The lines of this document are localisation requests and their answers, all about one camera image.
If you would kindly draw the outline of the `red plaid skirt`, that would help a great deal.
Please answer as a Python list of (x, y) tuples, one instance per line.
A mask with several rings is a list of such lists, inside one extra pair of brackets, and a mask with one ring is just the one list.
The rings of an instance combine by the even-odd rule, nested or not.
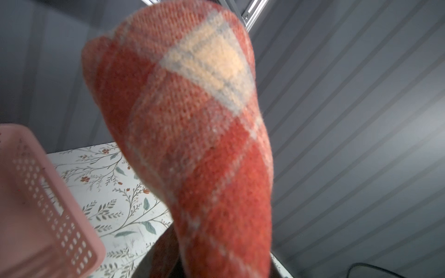
[(238, 17), (212, 1), (161, 2), (81, 59), (113, 139), (173, 220), (134, 277), (269, 277), (273, 158)]

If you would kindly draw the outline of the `pink plastic basket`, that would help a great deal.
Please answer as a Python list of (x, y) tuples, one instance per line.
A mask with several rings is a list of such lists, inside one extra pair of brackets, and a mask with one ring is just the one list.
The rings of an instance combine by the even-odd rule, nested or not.
[(105, 247), (35, 135), (1, 125), (1, 276), (85, 278)]

